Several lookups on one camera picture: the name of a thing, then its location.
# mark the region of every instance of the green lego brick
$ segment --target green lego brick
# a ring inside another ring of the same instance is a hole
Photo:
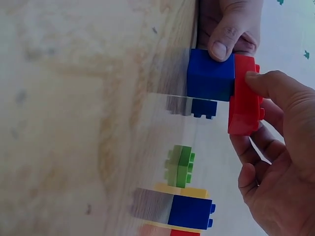
[[[183,147],[177,168],[176,187],[186,188],[186,184],[191,182],[194,160],[195,153],[191,152],[191,147]]]
[[[180,161],[183,147],[181,145],[175,145],[174,149],[168,153],[168,159],[165,161],[164,178],[167,180],[167,185],[176,187],[177,182],[177,170],[178,163]]]

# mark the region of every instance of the wooden table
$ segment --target wooden table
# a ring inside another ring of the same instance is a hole
[[[0,235],[133,236],[181,144],[193,0],[0,2]]]

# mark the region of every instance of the human hand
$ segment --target human hand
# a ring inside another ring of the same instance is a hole
[[[260,43],[263,0],[200,0],[198,46],[225,61],[232,51],[253,56]]]
[[[239,189],[255,221],[270,236],[315,235],[315,91],[281,72],[256,75],[247,83],[265,99],[265,120],[285,145],[261,127],[252,141],[230,136],[243,167]]]

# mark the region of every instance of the yellow brick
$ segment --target yellow brick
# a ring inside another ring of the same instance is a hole
[[[154,186],[154,190],[157,192],[169,193],[169,194],[174,194],[174,195],[181,194],[181,188],[168,186],[166,183],[157,183]]]
[[[173,225],[166,225],[166,224],[161,224],[153,221],[145,221],[145,224],[148,225],[153,225],[156,227],[161,227],[165,229],[172,229],[172,230],[179,230],[179,231],[186,231],[186,232],[192,232],[192,233],[201,233],[201,230],[196,230],[196,229],[190,229],[190,228],[184,228],[184,227],[178,227],[178,226],[173,226]]]
[[[191,197],[191,198],[203,198],[203,199],[208,199],[210,197],[206,189],[200,189],[200,188],[182,188],[181,195]]]

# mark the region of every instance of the blue lego brick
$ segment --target blue lego brick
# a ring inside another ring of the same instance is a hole
[[[191,113],[196,118],[205,115],[207,119],[212,119],[217,114],[218,103],[215,101],[193,99]]]
[[[235,59],[214,61],[208,51],[192,49],[187,70],[187,96],[228,102],[234,94]]]
[[[215,211],[216,211],[216,205],[215,205],[215,204],[212,204],[211,210],[210,210],[210,214],[215,213]]]
[[[175,195],[168,225],[206,230],[209,225],[212,200]]]

